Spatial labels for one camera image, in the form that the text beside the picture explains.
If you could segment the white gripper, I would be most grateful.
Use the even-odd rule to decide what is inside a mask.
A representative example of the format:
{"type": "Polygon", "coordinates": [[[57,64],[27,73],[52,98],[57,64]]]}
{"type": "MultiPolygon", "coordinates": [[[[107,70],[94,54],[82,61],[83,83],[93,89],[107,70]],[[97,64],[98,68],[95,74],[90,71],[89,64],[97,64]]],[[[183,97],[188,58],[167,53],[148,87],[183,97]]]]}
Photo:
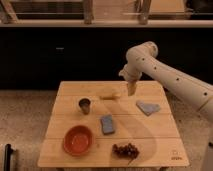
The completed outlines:
{"type": "Polygon", "coordinates": [[[125,81],[129,82],[127,84],[128,95],[134,95],[137,87],[136,82],[141,78],[142,73],[132,65],[125,65],[123,69],[119,71],[119,76],[122,76],[125,81]]]}

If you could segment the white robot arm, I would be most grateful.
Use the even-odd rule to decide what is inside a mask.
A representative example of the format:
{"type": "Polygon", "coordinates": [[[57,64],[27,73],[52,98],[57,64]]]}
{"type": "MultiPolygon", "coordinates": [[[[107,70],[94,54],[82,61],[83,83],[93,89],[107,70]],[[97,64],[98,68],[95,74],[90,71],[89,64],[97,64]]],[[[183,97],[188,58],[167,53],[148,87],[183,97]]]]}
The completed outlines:
{"type": "Polygon", "coordinates": [[[135,84],[145,73],[213,123],[213,85],[158,61],[157,55],[158,47],[152,41],[127,51],[127,63],[119,71],[119,76],[129,83],[130,94],[135,93],[135,84]]]}

